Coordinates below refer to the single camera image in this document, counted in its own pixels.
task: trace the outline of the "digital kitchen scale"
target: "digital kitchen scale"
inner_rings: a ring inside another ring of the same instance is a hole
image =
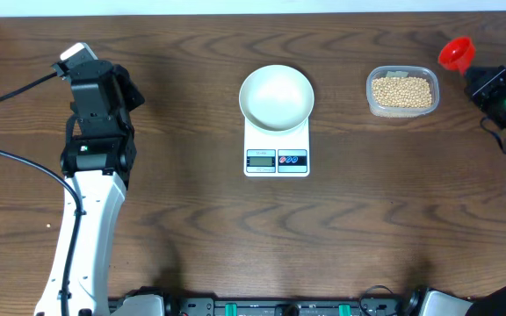
[[[309,123],[284,135],[265,133],[245,121],[245,176],[309,175]]]
[[[309,175],[309,123],[314,89],[298,70],[270,65],[245,79],[239,93],[245,117],[245,176]]]

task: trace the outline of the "white ceramic bowl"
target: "white ceramic bowl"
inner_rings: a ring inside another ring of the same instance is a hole
[[[270,65],[255,70],[239,92],[243,116],[267,133],[288,133],[314,109],[314,89],[298,70]]]

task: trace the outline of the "wood grain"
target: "wood grain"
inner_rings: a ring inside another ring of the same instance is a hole
[[[437,53],[470,35],[506,65],[506,13],[0,19],[0,95],[77,41],[126,67],[147,102],[119,216],[110,294],[142,285],[226,297],[348,297],[374,284],[482,296],[506,284],[506,158]],[[312,174],[242,173],[243,79],[263,65],[315,88]],[[372,69],[432,69],[441,104],[376,118]],[[72,100],[59,80],[0,104],[0,148],[59,171]],[[29,314],[54,257],[62,191],[0,158],[0,314]]]

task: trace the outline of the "green connector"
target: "green connector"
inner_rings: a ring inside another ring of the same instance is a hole
[[[237,316],[237,304],[226,304],[226,316]]]
[[[339,306],[339,316],[351,316],[351,306],[350,305],[340,305]]]

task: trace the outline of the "clear plastic container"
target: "clear plastic container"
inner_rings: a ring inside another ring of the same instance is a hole
[[[426,108],[403,108],[380,105],[372,94],[372,80],[385,76],[407,76],[423,78],[429,83],[432,105]],[[366,98],[370,105],[370,112],[376,116],[386,118],[413,118],[435,111],[440,102],[440,91],[438,89],[437,76],[427,68],[416,66],[382,66],[374,69],[366,79]]]

